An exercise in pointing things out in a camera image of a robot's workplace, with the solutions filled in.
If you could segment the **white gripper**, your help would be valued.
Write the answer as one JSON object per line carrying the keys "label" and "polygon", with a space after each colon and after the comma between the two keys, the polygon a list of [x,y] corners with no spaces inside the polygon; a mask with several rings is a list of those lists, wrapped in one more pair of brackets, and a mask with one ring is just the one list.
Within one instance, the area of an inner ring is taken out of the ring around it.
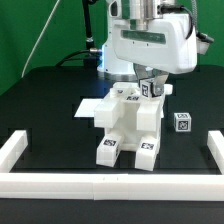
{"label": "white gripper", "polygon": [[146,67],[153,72],[153,94],[161,96],[169,73],[181,74],[194,70],[197,64],[196,34],[189,32],[187,14],[165,14],[151,20],[147,31],[130,29],[127,20],[115,20],[112,26],[112,43],[118,58],[135,63],[137,81],[148,78]]}

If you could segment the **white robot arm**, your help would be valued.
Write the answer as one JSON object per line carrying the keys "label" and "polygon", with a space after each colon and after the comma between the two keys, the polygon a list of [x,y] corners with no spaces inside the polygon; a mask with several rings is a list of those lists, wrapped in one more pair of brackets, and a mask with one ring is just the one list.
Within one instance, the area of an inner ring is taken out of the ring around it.
{"label": "white robot arm", "polygon": [[106,0],[108,37],[98,67],[101,77],[136,80],[152,97],[163,94],[167,76],[197,64],[191,11],[175,0]]}

